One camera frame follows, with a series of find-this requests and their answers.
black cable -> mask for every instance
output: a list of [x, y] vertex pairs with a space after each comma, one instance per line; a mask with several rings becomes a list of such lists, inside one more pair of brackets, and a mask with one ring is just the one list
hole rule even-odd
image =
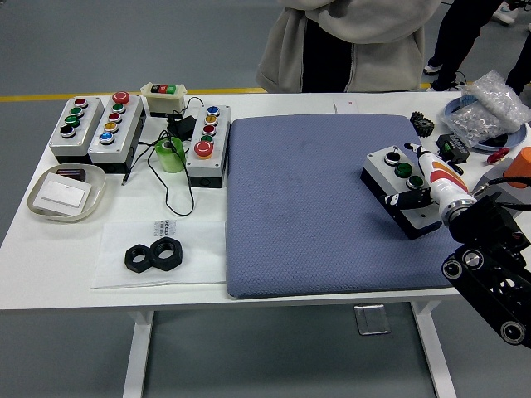
[[161, 139], [167, 139], [170, 143], [170, 148], [172, 149], [172, 152], [175, 153], [175, 155], [177, 156], [177, 158], [181, 161], [181, 163], [183, 164], [183, 167], [184, 167], [184, 172], [186, 173], [186, 179], [187, 179], [187, 182], [188, 182], [188, 191], [190, 192], [190, 198], [192, 200], [192, 208], [190, 209], [190, 211], [186, 214], [181, 214], [177, 211], [175, 211], [169, 204], [168, 204], [168, 195], [169, 195], [169, 189], [168, 189], [168, 186], [166, 185], [166, 183], [163, 181], [163, 179], [158, 175], [158, 173], [155, 171], [155, 169], [153, 168], [153, 166], [151, 166], [151, 163], [149, 163], [149, 160], [151, 159], [151, 156], [153, 155], [153, 153], [155, 152], [155, 148], [152, 149], [151, 153], [149, 154], [148, 156], [148, 167], [151, 169], [151, 171], [155, 174], [155, 177], [163, 184], [164, 188], [166, 189], [166, 195], [165, 195], [165, 203], [166, 203], [166, 207], [175, 215], [177, 216], [182, 216], [182, 217], [186, 217], [186, 216], [189, 216], [190, 214], [192, 214], [192, 211], [193, 209], [195, 208], [195, 200], [193, 199], [193, 193], [192, 193], [192, 185], [190, 184], [190, 176], [188, 176], [188, 170], [186, 169], [186, 164], [184, 163], [184, 161], [181, 159], [181, 157], [179, 156], [179, 154], [177, 153], [177, 149], [175, 148], [175, 146], [173, 145], [172, 143], [172, 136], [170, 135], [170, 133], [168, 133], [168, 131], [166, 130], [163, 130], [162, 133], [159, 135], [159, 139], [158, 141], [160, 141]]
[[458, 70], [456, 73], [461, 73], [461, 75], [463, 76], [463, 83], [466, 84], [468, 80], [466, 79], [465, 74], [463, 72], [461, 72], [460, 70]]
[[188, 109], [188, 106], [190, 106], [190, 101], [191, 100], [198, 100], [199, 102], [201, 102], [201, 105], [204, 105], [205, 103], [202, 102], [202, 99], [200, 99], [199, 97], [190, 97], [188, 99], [188, 102], [186, 103], [186, 106], [183, 108], [183, 110], [181, 110], [181, 112], [178, 112], [177, 110], [173, 110], [172, 111], [172, 114], [184, 114], [184, 112], [186, 112], [186, 109]]
[[[490, 187], [491, 185], [503, 184], [506, 182], [517, 182], [520, 184], [525, 184], [528, 187], [531, 187], [531, 177], [514, 176], [514, 177], [501, 177], [501, 178], [495, 178], [493, 180], [489, 180], [481, 188], [481, 190], [484, 191], [486, 188]], [[498, 204], [502, 207], [505, 207], [506, 209], [516, 210], [516, 211], [531, 211], [531, 204], [507, 203], [507, 202], [499, 202]]]
[[489, 180], [487, 184], [497, 185], [497, 184], [503, 184], [504, 182], [518, 182], [520, 184], [525, 184], [529, 187], [531, 186], [531, 177], [524, 177], [524, 176], [500, 177], [500, 178], [495, 178], [493, 180]]
[[[164, 188], [166, 189], [166, 195], [165, 195], [165, 203], [166, 203], [166, 207], [175, 215], [177, 216], [182, 216], [182, 217], [185, 217], [185, 216], [189, 216], [190, 214], [192, 214], [192, 211], [193, 209], [195, 208], [195, 200], [193, 198], [193, 193], [192, 193], [192, 186], [190, 184], [190, 176], [188, 176], [188, 170], [186, 169], [186, 164], [185, 162], [181, 159], [181, 157], [179, 156], [179, 154], [177, 153], [177, 149], [175, 148], [175, 146], [173, 145], [173, 142], [172, 142], [172, 135], [167, 131], [167, 130], [163, 130], [159, 135], [158, 135], [158, 139], [153, 141], [152, 143], [144, 143], [144, 142], [139, 142], [139, 145], [146, 145], [147, 148], [136, 158], [136, 160], [134, 161], [133, 165], [131, 166], [129, 172], [127, 174], [125, 174], [124, 176], [124, 179], [122, 180], [122, 185], [125, 185], [125, 183], [127, 182], [127, 180], [129, 179], [129, 175], [131, 173], [131, 170], [133, 170], [133, 167], [134, 165], [138, 162], [138, 160], [146, 154], [146, 152], [148, 152], [150, 149], [151, 150], [151, 153], [149, 154], [148, 156], [148, 167], [151, 169], [151, 171], [155, 174], [155, 177], [163, 184]], [[153, 166], [151, 165], [151, 163], [149, 163], [149, 160], [151, 159], [151, 156], [153, 155], [153, 152], [155, 152], [155, 146], [157, 145], [157, 143], [159, 143], [160, 141], [163, 141], [167, 139], [169, 144], [170, 144], [170, 148], [172, 149], [172, 152], [175, 153], [175, 155], [177, 156], [177, 158], [179, 159], [179, 161], [181, 162], [181, 164], [183, 165], [184, 167], [184, 172], [186, 173], [186, 179], [187, 179], [187, 182], [188, 182], [188, 191], [190, 192], [190, 198], [192, 200], [192, 209], [186, 213], [186, 214], [181, 214], [181, 213], [178, 213], [176, 212], [169, 204], [168, 204], [168, 195], [169, 195], [169, 189], [168, 189], [168, 186], [166, 185], [166, 183], [163, 181], [163, 179], [158, 175], [158, 173], [156, 172], [156, 170], [153, 168]]]

blue pad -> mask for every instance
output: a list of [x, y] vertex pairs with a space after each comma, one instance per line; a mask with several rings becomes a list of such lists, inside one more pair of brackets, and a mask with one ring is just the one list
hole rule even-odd
[[459, 244], [448, 230], [409, 240], [360, 180], [368, 153], [418, 142], [403, 116], [236, 120], [228, 293], [243, 299], [449, 286], [441, 265]]

yellow floor line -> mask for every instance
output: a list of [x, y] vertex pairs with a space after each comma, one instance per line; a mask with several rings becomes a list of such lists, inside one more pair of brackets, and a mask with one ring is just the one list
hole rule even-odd
[[[265, 93], [261, 88], [241, 88], [241, 89], [205, 89], [189, 90], [189, 95], [206, 95], [206, 94], [253, 94]], [[6, 95], [0, 96], [0, 102], [29, 102], [29, 101], [57, 101], [69, 100], [72, 97], [92, 97], [97, 95], [112, 95], [113, 93], [76, 93], [76, 94], [44, 94], [44, 95]], [[140, 94], [139, 91], [130, 91], [130, 94]]]

white tray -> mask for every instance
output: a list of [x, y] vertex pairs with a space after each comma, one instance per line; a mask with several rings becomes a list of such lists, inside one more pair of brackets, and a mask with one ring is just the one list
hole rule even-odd
[[[78, 214], [77, 216], [62, 216], [59, 215], [53, 211], [47, 211], [42, 209], [37, 209], [33, 206], [33, 202], [35, 201], [35, 198], [37, 197], [37, 193], [40, 191], [42, 187], [42, 183], [46, 179], [46, 175], [49, 172], [55, 173], [59, 169], [83, 169], [86, 172], [86, 180], [88, 184], [92, 186], [89, 192], [89, 196], [87, 197], [85, 207], [83, 208], [83, 211]], [[78, 221], [82, 220], [83, 218], [87, 217], [92, 211], [95, 210], [96, 206], [100, 202], [101, 195], [105, 189], [105, 173], [104, 171], [97, 167], [93, 166], [91, 164], [79, 164], [79, 163], [63, 163], [58, 164], [57, 166], [54, 166], [48, 170], [46, 170], [37, 180], [36, 184], [33, 186], [32, 191], [27, 197], [27, 207], [30, 209], [30, 211], [39, 216], [46, 218], [47, 220], [53, 220], [53, 221]]]

black hex nut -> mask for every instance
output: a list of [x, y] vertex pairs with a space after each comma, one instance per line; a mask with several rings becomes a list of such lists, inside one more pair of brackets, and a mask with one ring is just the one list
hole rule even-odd
[[[160, 254], [164, 251], [172, 251], [172, 255], [161, 258]], [[183, 262], [183, 247], [178, 240], [164, 237], [151, 245], [149, 255], [153, 267], [162, 271], [169, 271]]]
[[[135, 261], [135, 259], [139, 258], [140, 256], [143, 256], [143, 258]], [[128, 269], [136, 272], [137, 274], [144, 272], [146, 269], [151, 267], [149, 247], [144, 245], [136, 245], [131, 247], [125, 252], [124, 262]]]

